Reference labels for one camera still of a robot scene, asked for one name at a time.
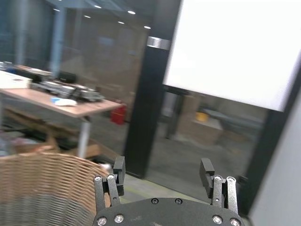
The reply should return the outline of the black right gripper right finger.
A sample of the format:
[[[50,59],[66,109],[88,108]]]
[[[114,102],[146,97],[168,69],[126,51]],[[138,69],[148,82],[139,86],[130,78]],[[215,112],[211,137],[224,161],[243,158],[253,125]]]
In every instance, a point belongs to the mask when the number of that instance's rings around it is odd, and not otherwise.
[[[229,210],[238,210],[236,179],[223,178],[215,173],[208,158],[201,159],[199,175],[211,205]]]

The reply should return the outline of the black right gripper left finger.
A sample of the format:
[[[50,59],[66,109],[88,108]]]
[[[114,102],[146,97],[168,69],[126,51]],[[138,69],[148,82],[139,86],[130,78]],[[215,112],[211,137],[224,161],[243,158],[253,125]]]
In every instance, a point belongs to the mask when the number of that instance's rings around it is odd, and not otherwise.
[[[124,195],[124,179],[126,172],[125,157],[115,159],[113,173],[107,176],[94,177],[96,212],[106,208],[104,195],[107,193],[110,199],[110,207],[120,204],[120,196]]]

